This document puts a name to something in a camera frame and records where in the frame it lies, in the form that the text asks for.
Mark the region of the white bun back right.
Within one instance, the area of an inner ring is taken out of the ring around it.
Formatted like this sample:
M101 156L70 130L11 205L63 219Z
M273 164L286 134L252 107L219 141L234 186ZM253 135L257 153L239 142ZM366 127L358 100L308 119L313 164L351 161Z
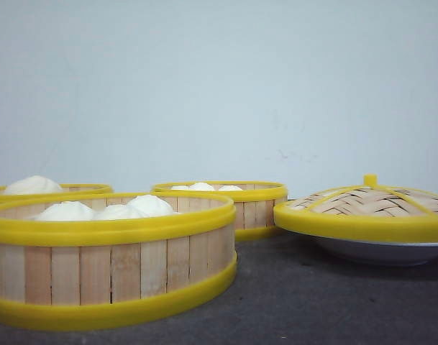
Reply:
M237 185L223 185L218 189L218 191L240 191L240 190L242 190L242 188Z

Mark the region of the white bun back middle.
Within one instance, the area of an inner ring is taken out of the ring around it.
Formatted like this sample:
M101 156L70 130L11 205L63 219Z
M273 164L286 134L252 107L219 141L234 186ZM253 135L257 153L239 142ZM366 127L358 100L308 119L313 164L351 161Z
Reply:
M189 190L197 190L197 191L215 191L213 185L205 183L205 182L196 182L192 185L189 185Z

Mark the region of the white bun front right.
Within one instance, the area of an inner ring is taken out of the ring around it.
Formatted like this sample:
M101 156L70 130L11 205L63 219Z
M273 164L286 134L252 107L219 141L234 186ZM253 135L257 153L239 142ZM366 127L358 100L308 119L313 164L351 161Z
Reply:
M139 195L127 203L145 217L171 216L175 213L173 207L163 199L147 194Z

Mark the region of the large white bun left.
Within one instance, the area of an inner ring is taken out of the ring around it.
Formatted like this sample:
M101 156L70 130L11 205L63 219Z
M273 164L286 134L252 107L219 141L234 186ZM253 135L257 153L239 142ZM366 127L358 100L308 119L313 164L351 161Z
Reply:
M4 189L4 195L32 195L62 192L63 188L60 184L41 175L33 175L18 180Z

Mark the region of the white bun front middle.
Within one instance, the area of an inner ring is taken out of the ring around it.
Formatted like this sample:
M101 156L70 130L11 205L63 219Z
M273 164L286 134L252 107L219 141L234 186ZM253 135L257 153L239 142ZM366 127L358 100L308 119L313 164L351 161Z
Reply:
M143 217L143 214L132 206L115 204L107 206L103 211L96 212L93 219L96 221L105 221L135 218L138 219Z

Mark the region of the white bun front left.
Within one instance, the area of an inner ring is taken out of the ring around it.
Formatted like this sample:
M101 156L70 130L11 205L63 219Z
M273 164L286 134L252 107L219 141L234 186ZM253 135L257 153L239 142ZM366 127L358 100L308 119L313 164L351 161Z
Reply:
M56 203L34 216L36 221L90 221L95 211L79 201Z

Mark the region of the woven bamboo steamer lid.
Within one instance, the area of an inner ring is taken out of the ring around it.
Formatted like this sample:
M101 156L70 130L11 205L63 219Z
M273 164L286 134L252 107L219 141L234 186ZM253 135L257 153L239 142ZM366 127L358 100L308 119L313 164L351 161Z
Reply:
M273 209L275 225L299 234L384 244L438 243L438 194L381 185L367 174L360 185L331 188Z

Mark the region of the white shallow plate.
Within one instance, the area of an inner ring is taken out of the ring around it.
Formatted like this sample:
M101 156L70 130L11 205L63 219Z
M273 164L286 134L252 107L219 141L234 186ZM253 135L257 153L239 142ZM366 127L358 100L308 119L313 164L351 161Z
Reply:
M389 267L424 265L438 258L438 242L378 242L310 234L298 235L310 239L328 253L352 262Z

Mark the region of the bamboo steamer basket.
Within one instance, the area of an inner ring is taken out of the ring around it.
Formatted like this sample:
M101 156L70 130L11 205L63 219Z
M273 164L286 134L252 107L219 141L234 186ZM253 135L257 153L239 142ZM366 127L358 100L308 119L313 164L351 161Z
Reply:
M0 323L115 328L182 313L234 281L230 198L161 193L169 216L38 221L59 197L0 204Z
M94 183L72 183L72 184L61 184L62 191L60 193L33 193L33 194L5 194L4 190L6 187L4 185L0 186L0 204L8 203L14 201L23 201L28 199L37 198L47 198L49 196L81 196L88 194L106 194L113 193L114 190L110 185L106 184L94 184Z
M282 183L259 180L200 180L188 182L158 183L153 191L171 191L173 185L192 185L205 182L214 186L215 191L173 190L184 193L203 193L227 196L234 201L236 217L234 221L235 239L239 242L264 239L279 233L274 223L273 208L288 200L288 190ZM240 191L218 191L223 185L237 185Z

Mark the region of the white bun back left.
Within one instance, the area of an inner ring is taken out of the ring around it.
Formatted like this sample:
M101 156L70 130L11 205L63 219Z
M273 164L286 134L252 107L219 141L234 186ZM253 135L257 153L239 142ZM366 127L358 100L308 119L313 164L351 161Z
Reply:
M189 185L173 185L170 189L171 190L190 190L190 186Z

